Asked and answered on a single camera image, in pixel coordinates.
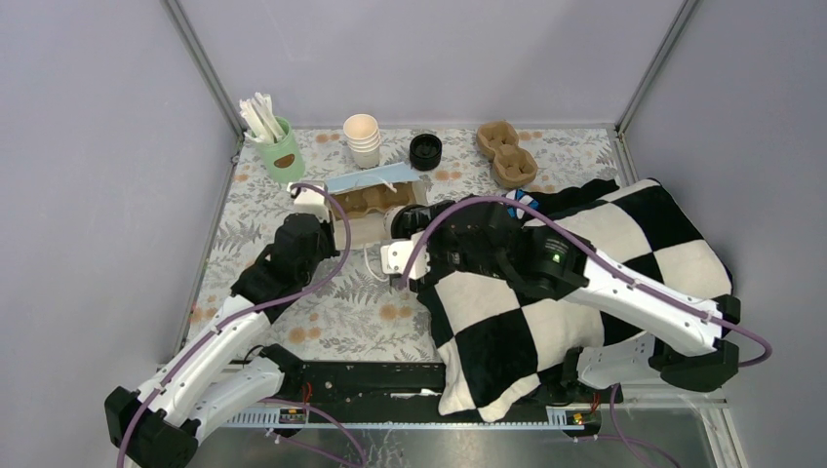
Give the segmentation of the black plastic cup lid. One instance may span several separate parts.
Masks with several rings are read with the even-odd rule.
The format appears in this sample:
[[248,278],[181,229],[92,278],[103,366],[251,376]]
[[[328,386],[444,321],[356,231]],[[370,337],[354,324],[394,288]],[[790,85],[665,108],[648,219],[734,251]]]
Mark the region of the black plastic cup lid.
[[417,223],[414,220],[414,209],[422,205],[410,205],[397,215],[393,225],[393,239],[410,239],[413,234],[421,232],[430,223]]

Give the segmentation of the light blue paper bag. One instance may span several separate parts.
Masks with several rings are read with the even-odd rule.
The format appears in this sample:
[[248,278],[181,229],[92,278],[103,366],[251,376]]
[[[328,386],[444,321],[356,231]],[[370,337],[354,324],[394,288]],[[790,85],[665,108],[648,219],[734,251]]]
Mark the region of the light blue paper bag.
[[404,163],[378,166],[326,180],[329,193],[344,208],[351,229],[351,248],[363,252],[368,272],[381,281],[387,274],[371,266],[369,252],[391,239],[395,213],[408,205],[428,204],[420,174]]

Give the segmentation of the single white paper cup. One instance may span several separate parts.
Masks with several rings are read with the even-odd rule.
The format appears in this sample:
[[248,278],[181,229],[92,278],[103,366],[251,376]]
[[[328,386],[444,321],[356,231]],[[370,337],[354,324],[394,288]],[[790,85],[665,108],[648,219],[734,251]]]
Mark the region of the single white paper cup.
[[404,206],[395,206],[389,208],[383,215],[382,225],[388,239],[393,239],[393,225],[397,215],[404,209]]

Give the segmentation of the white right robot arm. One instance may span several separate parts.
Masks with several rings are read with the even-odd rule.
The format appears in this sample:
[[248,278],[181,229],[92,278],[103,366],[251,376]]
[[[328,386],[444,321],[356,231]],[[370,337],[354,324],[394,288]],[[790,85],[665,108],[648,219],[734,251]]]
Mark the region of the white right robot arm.
[[399,214],[411,287],[432,317],[446,388],[477,403],[532,391],[559,368],[582,402],[657,377],[710,392],[740,369],[729,275],[674,205],[598,200],[544,214],[469,198]]

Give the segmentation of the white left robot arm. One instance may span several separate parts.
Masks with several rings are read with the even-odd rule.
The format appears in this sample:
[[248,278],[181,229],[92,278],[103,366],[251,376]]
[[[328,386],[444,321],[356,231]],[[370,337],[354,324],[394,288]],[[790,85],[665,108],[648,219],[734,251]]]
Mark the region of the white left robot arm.
[[288,215],[197,336],[138,389],[118,386],[106,397],[117,466],[186,466],[211,431],[214,407],[203,398],[213,379],[247,340],[308,294],[319,264],[337,255],[327,215]]

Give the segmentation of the single cardboard cup carrier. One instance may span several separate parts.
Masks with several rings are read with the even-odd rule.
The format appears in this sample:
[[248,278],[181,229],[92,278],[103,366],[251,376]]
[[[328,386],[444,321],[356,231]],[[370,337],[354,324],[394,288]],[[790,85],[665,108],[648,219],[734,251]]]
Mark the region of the single cardboard cup carrier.
[[409,182],[357,188],[335,194],[334,198],[349,218],[384,214],[391,207],[417,204],[413,185]]

